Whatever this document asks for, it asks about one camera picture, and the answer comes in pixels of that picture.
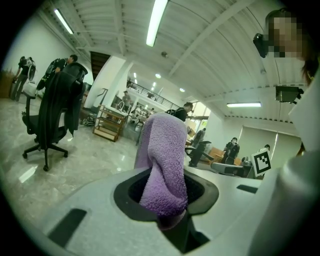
towel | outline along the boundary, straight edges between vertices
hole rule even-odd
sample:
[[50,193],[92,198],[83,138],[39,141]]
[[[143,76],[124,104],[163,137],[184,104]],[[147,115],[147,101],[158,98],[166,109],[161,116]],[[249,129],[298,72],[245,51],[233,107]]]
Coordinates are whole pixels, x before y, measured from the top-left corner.
[[172,228],[187,208],[184,149],[187,128],[167,113],[150,116],[143,126],[135,168],[152,168],[140,205],[157,214],[162,229]]

white wall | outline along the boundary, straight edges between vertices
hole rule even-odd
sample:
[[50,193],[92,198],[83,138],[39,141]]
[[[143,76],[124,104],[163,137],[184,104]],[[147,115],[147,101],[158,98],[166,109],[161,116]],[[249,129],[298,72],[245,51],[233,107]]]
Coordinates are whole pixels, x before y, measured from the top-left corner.
[[[26,58],[32,57],[37,70],[34,80],[38,83],[53,60],[67,58],[71,54],[75,53],[51,33],[39,17],[33,16],[17,35],[6,56],[2,69],[16,73],[20,58],[22,56]],[[93,75],[90,63],[84,61],[81,57],[79,57],[78,62],[88,70],[88,74],[84,77],[84,82],[92,85]]]
[[211,112],[206,125],[204,140],[211,141],[212,147],[223,150],[227,142],[231,141],[233,137],[239,139],[243,126],[298,136],[292,123],[236,117],[220,119]]

white ceiling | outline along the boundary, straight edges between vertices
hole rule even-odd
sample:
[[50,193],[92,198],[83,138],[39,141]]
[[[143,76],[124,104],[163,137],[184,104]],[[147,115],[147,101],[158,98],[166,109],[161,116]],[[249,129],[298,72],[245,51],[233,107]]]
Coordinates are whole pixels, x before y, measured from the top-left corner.
[[[300,85],[302,63],[270,54],[262,59],[252,40],[274,0],[171,0],[154,47],[146,45],[153,0],[56,0],[39,11],[81,54],[123,56],[184,88],[221,117],[289,122],[292,106],[275,101],[274,86]],[[59,8],[76,32],[55,18]],[[168,58],[161,52],[166,51]],[[261,101],[261,108],[230,109],[226,103]]]

marble floor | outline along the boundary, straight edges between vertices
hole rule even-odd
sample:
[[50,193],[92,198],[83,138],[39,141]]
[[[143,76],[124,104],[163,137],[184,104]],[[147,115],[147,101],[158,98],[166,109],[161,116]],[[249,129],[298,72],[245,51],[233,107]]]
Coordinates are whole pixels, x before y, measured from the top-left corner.
[[[69,151],[49,149],[50,170],[43,171],[44,151],[34,151],[24,159],[25,149],[35,145],[34,135],[27,134],[20,102],[0,99],[0,181],[16,213],[37,226],[37,222],[54,204],[78,187],[134,167],[135,141],[120,137],[117,142],[92,133],[92,127],[79,127],[74,137],[68,132],[57,146]],[[37,115],[41,101],[31,102],[30,114]]]

black office chair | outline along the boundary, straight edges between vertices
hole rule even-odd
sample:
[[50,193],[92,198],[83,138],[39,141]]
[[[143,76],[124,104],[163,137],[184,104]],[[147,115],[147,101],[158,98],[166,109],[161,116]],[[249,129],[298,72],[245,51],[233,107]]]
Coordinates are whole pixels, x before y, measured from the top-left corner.
[[[27,91],[23,92],[26,96],[26,111],[22,113],[22,120],[27,133],[36,135],[34,141],[37,145],[26,149],[22,156],[26,159],[27,153],[44,150],[43,170],[46,172],[49,170],[48,149],[63,152],[64,157],[68,157],[67,150],[53,143],[58,143],[68,130],[73,135],[74,130],[78,129],[81,100],[86,89],[83,79],[87,73],[88,71],[77,62],[56,73],[46,85],[38,115],[30,115],[30,101],[36,97]],[[64,125],[59,127],[62,113]]]

